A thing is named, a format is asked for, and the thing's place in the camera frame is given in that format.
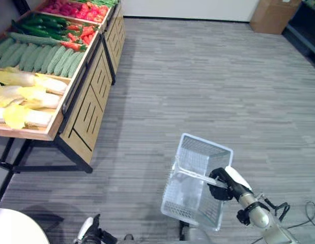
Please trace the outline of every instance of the black shelf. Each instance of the black shelf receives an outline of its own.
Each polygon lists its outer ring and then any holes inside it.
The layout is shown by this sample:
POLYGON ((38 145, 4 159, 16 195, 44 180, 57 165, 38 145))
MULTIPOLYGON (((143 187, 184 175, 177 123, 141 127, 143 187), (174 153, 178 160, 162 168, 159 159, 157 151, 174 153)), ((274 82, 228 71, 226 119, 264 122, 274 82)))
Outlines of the black shelf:
POLYGON ((312 6, 310 6, 309 4, 307 4, 307 3, 305 3, 305 2, 303 2, 305 5, 307 5, 309 8, 311 8, 312 10, 314 10, 315 11, 315 7, 312 7, 312 6))
POLYGON ((315 35, 303 26, 287 25, 297 39, 299 39, 305 46, 307 46, 315 54, 315 35))
POLYGON ((282 34, 315 66, 315 8, 302 2, 282 34))

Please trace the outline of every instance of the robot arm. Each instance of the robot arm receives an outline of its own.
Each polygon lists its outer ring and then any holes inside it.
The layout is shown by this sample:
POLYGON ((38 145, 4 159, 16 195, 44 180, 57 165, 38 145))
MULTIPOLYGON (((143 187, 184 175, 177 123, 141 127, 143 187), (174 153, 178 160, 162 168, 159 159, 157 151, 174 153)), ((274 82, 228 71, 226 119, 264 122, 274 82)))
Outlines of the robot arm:
POLYGON ((244 208, 238 212, 239 221, 245 225, 253 223, 267 244, 299 244, 293 235, 282 227, 279 219, 270 213, 269 208, 257 200, 250 185, 234 168, 227 166, 225 169, 215 169, 210 177, 227 184, 227 189, 209 185, 213 197, 219 200, 231 200, 235 197, 244 208))

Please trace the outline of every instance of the shopping basket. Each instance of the shopping basket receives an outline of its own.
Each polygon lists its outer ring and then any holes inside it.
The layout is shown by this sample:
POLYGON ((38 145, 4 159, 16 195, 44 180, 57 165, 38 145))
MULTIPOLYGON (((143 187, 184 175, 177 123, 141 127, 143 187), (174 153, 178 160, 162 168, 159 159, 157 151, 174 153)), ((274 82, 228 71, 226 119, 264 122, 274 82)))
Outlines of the shopping basket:
POLYGON ((233 150, 184 133, 165 187, 162 213, 218 231, 224 203, 212 197, 207 183, 219 187, 225 184, 208 176, 213 169, 231 165, 232 158, 233 150))

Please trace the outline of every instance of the wooden display cabinet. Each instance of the wooden display cabinet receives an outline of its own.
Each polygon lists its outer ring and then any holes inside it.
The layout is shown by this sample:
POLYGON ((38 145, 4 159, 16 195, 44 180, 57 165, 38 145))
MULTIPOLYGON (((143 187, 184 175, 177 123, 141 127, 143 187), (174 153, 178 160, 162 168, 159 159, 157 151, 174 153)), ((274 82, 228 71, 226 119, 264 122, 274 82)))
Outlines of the wooden display cabinet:
MULTIPOLYGON (((65 17, 74 22, 80 19, 65 17)), ((9 171, 0 190, 0 199, 15 172, 23 171, 93 171, 90 162, 104 116, 109 91, 115 82, 125 39, 121 4, 107 13, 96 31, 73 77, 53 78, 68 87, 57 109, 52 110, 52 120, 47 128, 26 127, 21 130, 0 124, 0 136, 10 137, 0 158, 0 167, 9 171), (15 138, 26 139, 15 161, 7 163, 7 155, 15 138), (21 166, 20 162, 33 147, 56 147, 74 164, 65 166, 21 166)))

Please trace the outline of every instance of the gray carpet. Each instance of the gray carpet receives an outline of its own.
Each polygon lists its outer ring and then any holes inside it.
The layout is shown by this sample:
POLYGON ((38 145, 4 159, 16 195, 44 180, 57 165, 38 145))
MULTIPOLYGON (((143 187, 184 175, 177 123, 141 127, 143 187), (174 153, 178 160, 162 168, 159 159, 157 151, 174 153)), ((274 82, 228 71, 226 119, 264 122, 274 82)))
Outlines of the gray carpet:
MULTIPOLYGON (((305 221, 305 202, 315 202, 315 68, 284 37, 255 34, 247 24, 126 19, 126 32, 93 174, 15 175, 1 207, 65 218, 48 232, 52 243, 71 243, 96 213, 119 238, 175 240, 178 222, 160 204, 187 132, 232 148, 233 166, 256 193, 290 203, 284 225, 305 221)), ((66 160, 37 149, 28 164, 66 160)), ((235 201, 226 205, 221 230, 210 233, 215 243, 258 238, 238 222, 238 210, 235 201)), ((292 232, 315 244, 311 224, 292 232)))

